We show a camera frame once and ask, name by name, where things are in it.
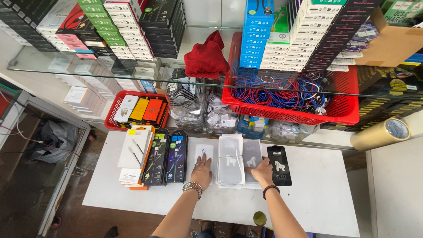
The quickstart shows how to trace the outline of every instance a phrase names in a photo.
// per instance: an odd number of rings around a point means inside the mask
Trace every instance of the plastic bag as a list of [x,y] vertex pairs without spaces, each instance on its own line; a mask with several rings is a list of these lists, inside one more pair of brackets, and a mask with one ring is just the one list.
[[222,95],[212,93],[207,99],[206,130],[213,136],[235,133],[238,114],[221,102]]
[[181,64],[169,65],[171,66],[166,67],[163,73],[169,78],[169,82],[162,83],[161,86],[169,101],[169,114],[181,130],[202,131],[206,111],[206,86],[190,83],[204,83],[205,79],[188,77]]
[[40,144],[33,154],[31,160],[39,160],[47,163],[57,163],[65,161],[73,150],[78,138],[78,127],[67,122],[54,123],[48,121],[41,130],[41,139],[43,141],[51,141],[56,147],[47,147]]

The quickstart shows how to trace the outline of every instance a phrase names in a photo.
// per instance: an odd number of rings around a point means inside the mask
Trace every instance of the bracelet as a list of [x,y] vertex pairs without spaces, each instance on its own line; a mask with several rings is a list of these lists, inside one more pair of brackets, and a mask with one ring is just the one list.
[[267,186],[267,187],[263,190],[263,198],[264,198],[264,200],[266,200],[266,191],[267,191],[269,188],[275,188],[275,189],[277,190],[277,192],[280,194],[280,190],[279,190],[279,188],[278,188],[278,187],[276,187],[275,185],[270,185],[270,186]]

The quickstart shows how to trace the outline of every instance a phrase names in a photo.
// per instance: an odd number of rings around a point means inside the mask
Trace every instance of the stack of screen protectors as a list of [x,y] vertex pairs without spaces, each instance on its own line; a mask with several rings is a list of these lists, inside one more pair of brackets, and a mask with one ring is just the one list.
[[216,184],[219,188],[242,188],[245,184],[242,159],[242,134],[222,134],[219,137],[219,159]]

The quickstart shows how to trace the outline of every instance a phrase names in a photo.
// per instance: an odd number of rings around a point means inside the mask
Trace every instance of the white table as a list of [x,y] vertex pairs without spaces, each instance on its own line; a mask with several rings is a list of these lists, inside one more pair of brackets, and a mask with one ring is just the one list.
[[[166,215],[182,194],[182,183],[130,191],[118,181],[117,167],[125,132],[110,131],[85,194],[83,205]],[[187,180],[195,163],[197,144],[214,145],[218,140],[189,140]],[[267,146],[262,144],[263,156]],[[281,196],[307,232],[359,237],[357,219],[342,154],[338,150],[285,146],[292,186],[280,187]],[[225,189],[213,185],[197,202],[193,218],[254,225],[253,214],[262,211],[272,227],[266,201],[258,189]]]

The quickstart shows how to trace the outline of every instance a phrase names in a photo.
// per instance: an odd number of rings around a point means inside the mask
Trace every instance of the glass shelf edge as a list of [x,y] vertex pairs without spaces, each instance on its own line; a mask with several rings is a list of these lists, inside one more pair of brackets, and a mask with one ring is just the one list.
[[[43,72],[43,71],[27,70],[27,69],[8,69],[8,70],[22,71],[22,72],[48,73],[48,74],[61,74],[61,75],[100,77],[98,75],[72,74],[72,73],[64,73],[64,72]],[[116,77],[116,76],[105,76],[105,75],[101,75],[101,77],[130,79],[130,80],[138,80],[138,81],[153,81],[153,82],[160,82],[160,83],[169,82],[169,80],[157,80],[157,79],[152,80],[152,79],[131,78],[131,77]],[[352,97],[390,98],[390,99],[402,99],[402,100],[415,100],[415,101],[422,101],[423,102],[423,98],[399,97],[399,96],[389,96],[389,95],[364,95],[364,94],[346,94],[346,93],[327,92],[327,91],[315,92],[315,91],[300,91],[300,90],[290,90],[290,89],[270,89],[270,88],[231,86],[231,85],[211,84],[211,83],[186,83],[186,84],[193,84],[193,85],[200,85],[200,86],[211,86],[211,87],[221,87],[221,88],[262,89],[262,90],[275,90],[275,91],[292,91],[292,92],[299,92],[299,93],[345,95],[345,96],[352,96]]]

